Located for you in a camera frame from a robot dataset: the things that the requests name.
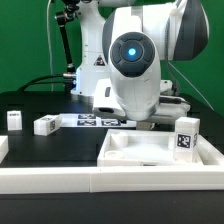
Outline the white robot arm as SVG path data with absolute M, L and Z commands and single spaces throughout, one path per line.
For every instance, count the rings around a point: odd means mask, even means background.
M 209 24 L 200 0 L 135 6 L 101 0 L 81 5 L 83 59 L 76 98 L 101 118 L 174 123 L 190 110 L 161 80 L 161 61 L 192 60 L 206 47 Z

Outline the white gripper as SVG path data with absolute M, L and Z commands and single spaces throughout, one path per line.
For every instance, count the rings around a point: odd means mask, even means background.
M 161 102 L 156 112 L 147 116 L 145 121 L 174 124 L 178 118 L 187 116 L 190 106 L 183 98 L 163 96 L 163 99 L 165 99 L 165 102 Z M 137 121 L 137 118 L 128 116 L 127 112 L 117 103 L 109 78 L 97 82 L 93 100 L 93 113 L 103 119 Z

